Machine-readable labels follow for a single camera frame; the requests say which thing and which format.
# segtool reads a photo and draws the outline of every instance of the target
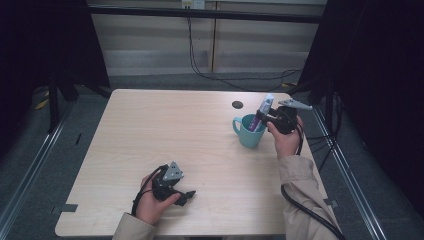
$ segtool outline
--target white wall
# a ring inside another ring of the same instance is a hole
[[[206,9],[301,15],[321,15],[324,9],[324,5],[316,4],[238,1],[207,1]],[[181,1],[170,0],[88,3],[181,8]],[[187,19],[95,14],[92,17],[110,76],[193,72]],[[191,24],[195,59],[202,72],[280,72],[301,68],[317,29],[317,24],[244,20],[191,19]]]

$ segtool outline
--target beige sleeve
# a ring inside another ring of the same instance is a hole
[[[128,213],[122,215],[113,240],[151,240],[155,236],[156,227],[147,224]]]
[[[312,160],[301,156],[285,157],[278,161],[278,167],[281,184],[288,195],[339,228],[318,190]],[[283,214],[287,240],[337,239],[325,226],[288,202]]]

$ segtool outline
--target blue cup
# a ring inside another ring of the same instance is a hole
[[[261,127],[256,132],[249,131],[249,125],[252,122],[253,118],[255,117],[255,114],[249,114],[244,116],[243,118],[235,117],[233,119],[233,129],[234,132],[237,133],[239,137],[239,141],[241,145],[247,147],[247,148],[254,148],[259,144],[259,141],[262,138],[262,135],[264,135],[266,126],[261,124]],[[236,123],[240,123],[240,129],[237,128]]]

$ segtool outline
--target mug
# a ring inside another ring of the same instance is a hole
[[[243,118],[235,117],[233,119],[233,129],[239,137],[241,145],[247,148],[254,148],[259,144],[259,141],[264,135],[266,126],[261,124],[261,127],[256,132],[251,132],[248,130],[250,123],[252,122],[255,114],[248,114]],[[240,123],[240,129],[237,128],[236,123]]]

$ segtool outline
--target table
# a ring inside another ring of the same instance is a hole
[[[236,116],[255,113],[266,93],[115,90],[109,100],[67,204],[59,236],[111,236],[130,212],[141,179],[175,160],[185,177],[175,189],[196,190],[184,206],[171,206],[160,236],[284,234],[283,197],[272,135],[240,145]],[[288,99],[274,93],[273,107]],[[241,101],[241,109],[232,106]],[[304,141],[302,155],[312,158]],[[319,188],[327,198],[316,171]]]

